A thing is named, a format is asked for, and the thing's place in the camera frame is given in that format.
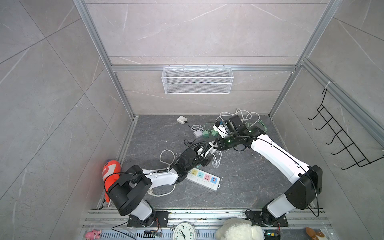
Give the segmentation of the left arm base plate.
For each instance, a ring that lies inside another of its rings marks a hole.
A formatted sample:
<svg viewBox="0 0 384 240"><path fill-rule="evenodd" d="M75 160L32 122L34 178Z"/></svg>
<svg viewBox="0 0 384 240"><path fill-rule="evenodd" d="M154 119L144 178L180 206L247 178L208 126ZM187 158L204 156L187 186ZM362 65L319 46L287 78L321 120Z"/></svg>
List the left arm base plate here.
<svg viewBox="0 0 384 240"><path fill-rule="evenodd" d="M169 212L167 211L154 212L145 221L141 221L138 217L130 215L127 226L136 228L166 228L168 226L168 220Z"/></svg>

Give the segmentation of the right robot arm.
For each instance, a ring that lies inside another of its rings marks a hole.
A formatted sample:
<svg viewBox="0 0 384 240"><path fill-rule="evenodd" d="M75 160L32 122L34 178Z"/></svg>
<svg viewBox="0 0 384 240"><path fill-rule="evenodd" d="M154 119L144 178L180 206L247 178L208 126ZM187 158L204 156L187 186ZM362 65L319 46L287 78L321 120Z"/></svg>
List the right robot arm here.
<svg viewBox="0 0 384 240"><path fill-rule="evenodd" d="M311 202L319 200L323 179L320 167L309 166L298 160L259 127L247 127L238 115L228 120L216 120L214 130L220 135L215 140L215 149L225 151L244 145L261 154L292 183L287 191L262 208L263 224L272 225L286 213L295 209L304 210Z"/></svg>

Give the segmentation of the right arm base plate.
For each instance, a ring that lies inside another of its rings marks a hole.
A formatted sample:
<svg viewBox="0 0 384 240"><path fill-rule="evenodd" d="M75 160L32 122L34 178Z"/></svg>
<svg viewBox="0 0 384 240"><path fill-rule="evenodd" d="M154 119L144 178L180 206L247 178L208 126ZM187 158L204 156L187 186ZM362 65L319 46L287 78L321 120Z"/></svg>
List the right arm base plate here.
<svg viewBox="0 0 384 240"><path fill-rule="evenodd" d="M246 219L251 221L253 226L260 227L288 227L288 221L285 215L280 218L271 217L262 211L245 210Z"/></svg>

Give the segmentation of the white charger with label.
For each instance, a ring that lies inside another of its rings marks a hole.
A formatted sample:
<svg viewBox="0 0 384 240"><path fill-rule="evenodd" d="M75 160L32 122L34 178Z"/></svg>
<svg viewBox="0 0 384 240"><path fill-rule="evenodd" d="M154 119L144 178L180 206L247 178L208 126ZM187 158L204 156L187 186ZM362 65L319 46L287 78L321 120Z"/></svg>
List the white charger with label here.
<svg viewBox="0 0 384 240"><path fill-rule="evenodd" d="M195 136L195 138L200 138L200 137L202 137L203 136L203 131L201 131L201 130L196 130L196 131L194 131L194 136Z"/></svg>

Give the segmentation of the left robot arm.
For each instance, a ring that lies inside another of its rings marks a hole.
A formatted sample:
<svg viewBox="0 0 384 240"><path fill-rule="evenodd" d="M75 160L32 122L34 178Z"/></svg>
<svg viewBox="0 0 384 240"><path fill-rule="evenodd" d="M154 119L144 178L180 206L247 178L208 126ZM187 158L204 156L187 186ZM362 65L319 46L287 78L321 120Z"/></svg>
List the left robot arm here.
<svg viewBox="0 0 384 240"><path fill-rule="evenodd" d="M102 172L106 199L115 205L121 216L134 215L146 221L155 215L152 206L144 201L148 191L181 183L193 168L207 166L216 151L211 142L199 142L184 150L168 167L159 170L144 170L134 165L122 172L119 162L108 161Z"/></svg>

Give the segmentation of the white multicolour power strip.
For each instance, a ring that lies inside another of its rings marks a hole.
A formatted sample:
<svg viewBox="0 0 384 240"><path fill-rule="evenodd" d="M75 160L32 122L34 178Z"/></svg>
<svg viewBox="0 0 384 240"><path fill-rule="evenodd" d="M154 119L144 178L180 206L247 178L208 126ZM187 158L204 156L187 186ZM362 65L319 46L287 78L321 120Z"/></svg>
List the white multicolour power strip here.
<svg viewBox="0 0 384 240"><path fill-rule="evenodd" d="M186 179L199 186L202 186L204 188L207 188L215 192L221 186L220 185L221 178L196 168L193 168L188 172Z"/></svg>

